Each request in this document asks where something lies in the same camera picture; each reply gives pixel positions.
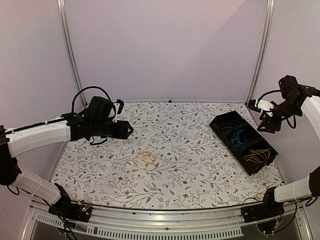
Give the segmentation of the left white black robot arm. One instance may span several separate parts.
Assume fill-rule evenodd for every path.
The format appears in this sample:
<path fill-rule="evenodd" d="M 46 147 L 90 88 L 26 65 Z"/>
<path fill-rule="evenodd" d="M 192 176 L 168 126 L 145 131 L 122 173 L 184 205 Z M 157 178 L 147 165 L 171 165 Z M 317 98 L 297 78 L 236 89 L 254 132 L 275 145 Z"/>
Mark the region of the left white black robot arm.
<path fill-rule="evenodd" d="M 53 120 L 35 123 L 20 128 L 0 128 L 0 184 L 14 186 L 30 195 L 42 198 L 54 205 L 63 216 L 74 213 L 74 205 L 68 194 L 60 186 L 48 182 L 28 169 L 18 166 L 17 157 L 21 154 L 56 143 L 74 142 L 80 139 L 89 141 L 100 137 L 126 140 L 133 127 L 128 121 L 119 120 L 124 107 L 122 100 L 94 96 L 88 107 L 81 112 L 62 114 Z"/>

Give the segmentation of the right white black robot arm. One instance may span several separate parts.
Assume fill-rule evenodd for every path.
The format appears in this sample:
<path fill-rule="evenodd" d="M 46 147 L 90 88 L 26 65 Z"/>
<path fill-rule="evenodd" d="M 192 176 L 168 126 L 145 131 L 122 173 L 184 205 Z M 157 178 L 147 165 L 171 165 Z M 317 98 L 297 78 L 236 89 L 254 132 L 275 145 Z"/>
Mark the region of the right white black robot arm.
<path fill-rule="evenodd" d="M 290 128 L 297 127 L 296 117 L 306 116 L 316 135 L 320 136 L 320 90 L 299 84 L 296 77 L 286 75 L 278 81 L 279 89 L 264 93 L 250 102 L 252 110 L 261 113 L 257 130 L 274 134 L 281 130 L 286 121 Z M 292 183 L 271 187 L 263 196 L 258 213 L 269 218 L 278 206 L 290 201 L 298 201 L 320 196 L 320 168 L 308 176 Z"/>

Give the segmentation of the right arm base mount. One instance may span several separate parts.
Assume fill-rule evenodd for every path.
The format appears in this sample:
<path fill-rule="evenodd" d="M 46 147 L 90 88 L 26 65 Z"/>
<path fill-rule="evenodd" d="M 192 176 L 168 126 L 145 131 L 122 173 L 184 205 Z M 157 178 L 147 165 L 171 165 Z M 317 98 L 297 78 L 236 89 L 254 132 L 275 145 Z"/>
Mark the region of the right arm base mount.
<path fill-rule="evenodd" d="M 245 205 L 247 200 L 256 199 L 248 197 L 242 202 L 240 213 L 244 222 L 256 223 L 257 229 L 264 235 L 274 234 L 283 221 L 284 203 L 263 200 L 252 205 Z"/>

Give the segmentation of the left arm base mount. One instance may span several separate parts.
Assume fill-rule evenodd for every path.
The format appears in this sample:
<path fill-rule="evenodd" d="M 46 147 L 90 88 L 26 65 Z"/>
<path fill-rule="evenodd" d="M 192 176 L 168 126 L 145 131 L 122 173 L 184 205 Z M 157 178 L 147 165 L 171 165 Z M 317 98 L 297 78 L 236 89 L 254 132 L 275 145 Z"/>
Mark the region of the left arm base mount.
<path fill-rule="evenodd" d="M 63 187 L 54 184 L 60 193 L 60 198 L 55 204 L 50 204 L 48 212 L 61 218 L 88 223 L 92 214 L 92 203 L 84 200 L 72 201 Z"/>

